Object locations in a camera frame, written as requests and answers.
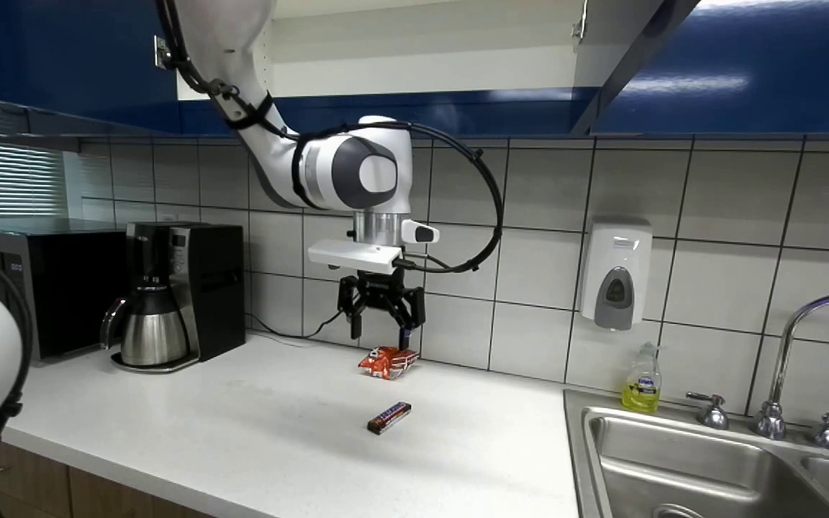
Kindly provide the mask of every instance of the white countertop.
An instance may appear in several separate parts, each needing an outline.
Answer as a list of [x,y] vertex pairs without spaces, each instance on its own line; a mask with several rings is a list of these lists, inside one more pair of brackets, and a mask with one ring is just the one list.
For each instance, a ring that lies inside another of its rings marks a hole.
[[[559,385],[433,363],[385,384],[359,358],[250,337],[126,375],[97,352],[32,369],[5,444],[225,518],[579,514]],[[398,399],[412,414],[365,431]]]

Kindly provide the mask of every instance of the lower cabinet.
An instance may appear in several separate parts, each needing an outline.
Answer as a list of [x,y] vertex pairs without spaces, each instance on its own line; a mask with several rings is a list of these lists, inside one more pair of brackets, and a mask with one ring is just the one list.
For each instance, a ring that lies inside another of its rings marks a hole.
[[201,513],[0,447],[4,518],[205,518]]

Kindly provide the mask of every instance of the window blind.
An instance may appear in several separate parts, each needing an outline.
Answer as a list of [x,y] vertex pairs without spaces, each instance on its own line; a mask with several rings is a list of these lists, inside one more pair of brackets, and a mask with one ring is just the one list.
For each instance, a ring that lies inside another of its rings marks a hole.
[[0,215],[66,215],[60,152],[0,143]]

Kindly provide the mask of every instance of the small bottle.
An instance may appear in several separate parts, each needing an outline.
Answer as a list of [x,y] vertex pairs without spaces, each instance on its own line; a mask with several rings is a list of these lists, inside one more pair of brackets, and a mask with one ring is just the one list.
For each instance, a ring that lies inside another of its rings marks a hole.
[[660,349],[644,343],[627,369],[627,376],[620,389],[620,402],[627,412],[654,414],[661,399],[661,376],[660,376]]

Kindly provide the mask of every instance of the microwave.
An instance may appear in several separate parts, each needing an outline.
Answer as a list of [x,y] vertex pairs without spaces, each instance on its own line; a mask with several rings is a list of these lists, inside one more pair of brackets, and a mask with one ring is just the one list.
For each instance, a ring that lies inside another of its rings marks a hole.
[[[76,219],[0,219],[0,271],[32,314],[32,359],[57,359],[102,339],[104,312],[126,293],[126,235]],[[18,302],[0,283],[0,302]]]

